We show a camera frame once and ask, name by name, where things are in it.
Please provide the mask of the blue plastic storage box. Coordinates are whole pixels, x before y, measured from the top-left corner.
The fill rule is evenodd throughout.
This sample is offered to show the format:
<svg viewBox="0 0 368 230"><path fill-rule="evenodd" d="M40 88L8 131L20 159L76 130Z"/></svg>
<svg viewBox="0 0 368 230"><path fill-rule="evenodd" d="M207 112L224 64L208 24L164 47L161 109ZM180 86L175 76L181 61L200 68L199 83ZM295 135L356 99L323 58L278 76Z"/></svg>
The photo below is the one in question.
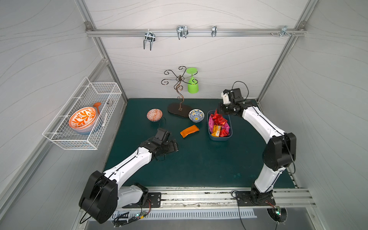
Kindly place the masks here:
<svg viewBox="0 0 368 230"><path fill-rule="evenodd" d="M215 110L209 110L207 113L207 128L208 128L208 134L209 134L209 138L213 141L227 141L228 139L230 139L233 135L233 129L232 129L232 123L231 123L231 119L229 115L223 115L223 117L228 121L228 125L229 125L229 135L227 137L214 137L212 136L212 130L210 129L210 125L209 125L209 118L210 115L215 114Z"/></svg>

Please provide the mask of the red tea bag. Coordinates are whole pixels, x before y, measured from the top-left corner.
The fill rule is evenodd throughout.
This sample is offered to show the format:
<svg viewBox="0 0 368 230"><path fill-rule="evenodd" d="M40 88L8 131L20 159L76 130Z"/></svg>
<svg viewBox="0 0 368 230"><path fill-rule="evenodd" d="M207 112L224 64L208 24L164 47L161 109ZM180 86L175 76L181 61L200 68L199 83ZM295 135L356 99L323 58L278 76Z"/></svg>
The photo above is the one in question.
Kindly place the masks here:
<svg viewBox="0 0 368 230"><path fill-rule="evenodd" d="M215 113L210 115L210 120L213 122L214 125L217 126L225 126L228 121L223 117L223 115Z"/></svg>

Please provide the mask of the yellow tea bag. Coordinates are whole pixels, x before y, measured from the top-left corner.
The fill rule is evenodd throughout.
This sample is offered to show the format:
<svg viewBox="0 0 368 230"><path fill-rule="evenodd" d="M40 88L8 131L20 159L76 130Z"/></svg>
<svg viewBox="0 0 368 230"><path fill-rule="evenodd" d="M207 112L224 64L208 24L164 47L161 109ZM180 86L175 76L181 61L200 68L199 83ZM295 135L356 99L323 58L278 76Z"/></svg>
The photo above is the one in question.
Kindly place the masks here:
<svg viewBox="0 0 368 230"><path fill-rule="evenodd" d="M220 137L220 134L221 134L221 126L214 125L211 135L213 137L218 138Z"/></svg>

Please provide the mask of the large pink tea bag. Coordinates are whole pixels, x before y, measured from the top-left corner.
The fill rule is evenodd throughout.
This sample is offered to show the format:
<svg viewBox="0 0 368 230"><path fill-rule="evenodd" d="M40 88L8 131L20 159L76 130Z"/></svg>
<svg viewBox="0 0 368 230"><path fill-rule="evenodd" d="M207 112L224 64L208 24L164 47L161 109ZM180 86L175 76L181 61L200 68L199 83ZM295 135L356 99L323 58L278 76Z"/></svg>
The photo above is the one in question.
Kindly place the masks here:
<svg viewBox="0 0 368 230"><path fill-rule="evenodd" d="M213 133L213 128L214 128L214 120L213 120L213 116L214 114L210 114L209 115L209 122L208 122L208 125L209 125L209 133L212 134Z"/></svg>

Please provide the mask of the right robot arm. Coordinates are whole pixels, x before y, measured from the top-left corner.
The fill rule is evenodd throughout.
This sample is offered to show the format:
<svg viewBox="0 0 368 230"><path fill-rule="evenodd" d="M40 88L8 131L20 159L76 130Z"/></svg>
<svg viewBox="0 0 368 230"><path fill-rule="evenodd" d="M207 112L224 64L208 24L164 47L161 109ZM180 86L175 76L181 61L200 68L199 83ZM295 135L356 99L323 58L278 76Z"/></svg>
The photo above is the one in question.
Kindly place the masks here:
<svg viewBox="0 0 368 230"><path fill-rule="evenodd" d="M253 126L266 143L263 150L263 167L254 182L260 194L270 192L280 175L296 160L296 136L286 133L274 125L256 106L246 101L218 104L217 112L222 115L240 116Z"/></svg>

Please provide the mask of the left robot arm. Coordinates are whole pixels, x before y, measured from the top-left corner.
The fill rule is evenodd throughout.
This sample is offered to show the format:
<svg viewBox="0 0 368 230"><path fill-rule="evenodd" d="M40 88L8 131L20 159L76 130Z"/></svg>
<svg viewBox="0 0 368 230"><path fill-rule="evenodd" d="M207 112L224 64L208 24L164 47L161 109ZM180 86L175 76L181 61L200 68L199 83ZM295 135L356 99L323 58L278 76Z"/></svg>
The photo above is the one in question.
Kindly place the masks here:
<svg viewBox="0 0 368 230"><path fill-rule="evenodd" d="M93 172L79 200L79 207L98 223L105 223L118 208L129 205L144 206L148 199L148 188L139 183L122 189L122 185L154 157L177 152L177 141L159 141L150 138L118 165L104 171Z"/></svg>

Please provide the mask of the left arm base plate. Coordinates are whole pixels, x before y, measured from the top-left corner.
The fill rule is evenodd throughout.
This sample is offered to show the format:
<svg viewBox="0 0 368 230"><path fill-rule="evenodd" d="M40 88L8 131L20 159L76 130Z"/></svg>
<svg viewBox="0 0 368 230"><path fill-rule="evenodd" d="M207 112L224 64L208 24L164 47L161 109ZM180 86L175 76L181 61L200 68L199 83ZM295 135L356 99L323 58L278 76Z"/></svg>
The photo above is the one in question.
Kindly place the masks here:
<svg viewBox="0 0 368 230"><path fill-rule="evenodd" d="M161 207L161 199L162 199L162 193L160 192L149 192L147 195L147 199L145 203L140 204L129 204L127 206L124 206L123 209L139 209L144 208L148 209L151 208L160 208Z"/></svg>

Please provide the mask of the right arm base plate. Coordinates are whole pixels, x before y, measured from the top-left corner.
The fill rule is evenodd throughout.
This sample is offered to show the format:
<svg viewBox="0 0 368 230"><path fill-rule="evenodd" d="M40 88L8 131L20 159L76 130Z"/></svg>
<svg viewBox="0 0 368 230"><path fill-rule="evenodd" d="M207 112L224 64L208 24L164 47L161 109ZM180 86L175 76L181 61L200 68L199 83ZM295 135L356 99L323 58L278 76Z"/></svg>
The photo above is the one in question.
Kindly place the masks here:
<svg viewBox="0 0 368 230"><path fill-rule="evenodd" d="M267 193L259 193L257 190L231 192L231 196L236 200L239 207L253 206L271 206L275 207L276 202L272 194L273 191Z"/></svg>

